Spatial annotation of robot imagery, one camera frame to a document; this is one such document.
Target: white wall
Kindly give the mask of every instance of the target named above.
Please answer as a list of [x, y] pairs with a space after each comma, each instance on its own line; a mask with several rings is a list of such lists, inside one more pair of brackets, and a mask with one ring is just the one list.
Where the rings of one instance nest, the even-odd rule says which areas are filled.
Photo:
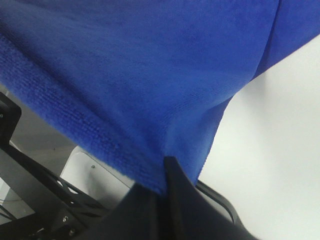
[[230, 102], [200, 179], [263, 240], [320, 240], [320, 35]]

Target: white panel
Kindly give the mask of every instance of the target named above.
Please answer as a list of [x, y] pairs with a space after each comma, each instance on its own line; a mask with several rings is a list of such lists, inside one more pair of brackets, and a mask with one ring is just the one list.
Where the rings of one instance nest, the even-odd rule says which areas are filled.
[[227, 107], [200, 179], [263, 240], [320, 239], [320, 36]]
[[108, 209], [113, 209], [133, 184], [132, 180], [90, 156], [80, 147], [72, 151], [61, 177]]

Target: blue cloth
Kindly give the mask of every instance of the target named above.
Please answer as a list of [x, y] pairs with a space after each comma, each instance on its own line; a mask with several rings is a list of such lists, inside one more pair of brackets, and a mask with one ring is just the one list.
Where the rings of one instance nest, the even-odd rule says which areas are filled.
[[195, 182], [230, 98], [320, 33], [320, 1], [0, 0], [0, 80], [142, 185]]

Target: screw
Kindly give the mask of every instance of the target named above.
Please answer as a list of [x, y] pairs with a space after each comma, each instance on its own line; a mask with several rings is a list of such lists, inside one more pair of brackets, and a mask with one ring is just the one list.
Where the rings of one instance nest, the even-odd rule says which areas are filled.
[[73, 235], [75, 235], [76, 230], [74, 228], [72, 228], [69, 232], [69, 236], [72, 237]]
[[69, 217], [68, 217], [68, 216], [65, 216], [65, 217], [62, 219], [62, 222], [66, 223], [68, 220], [69, 220]]

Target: black metal frame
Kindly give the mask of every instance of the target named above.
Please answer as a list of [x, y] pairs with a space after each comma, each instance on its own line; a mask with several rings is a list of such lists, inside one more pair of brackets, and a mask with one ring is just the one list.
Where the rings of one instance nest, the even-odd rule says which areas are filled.
[[20, 108], [0, 93], [0, 177], [35, 211], [0, 225], [1, 240], [255, 240], [231, 203], [198, 182], [231, 223], [203, 199], [174, 157], [165, 157], [167, 196], [135, 184], [112, 211], [10, 145]]
[[[11, 146], [21, 109], [0, 93], [0, 110], [0, 177], [35, 211], [33, 221], [24, 221], [0, 206], [3, 217], [12, 220], [0, 225], [1, 240], [32, 235], [71, 239], [108, 214], [98, 201]], [[20, 230], [12, 231], [13, 226]]]

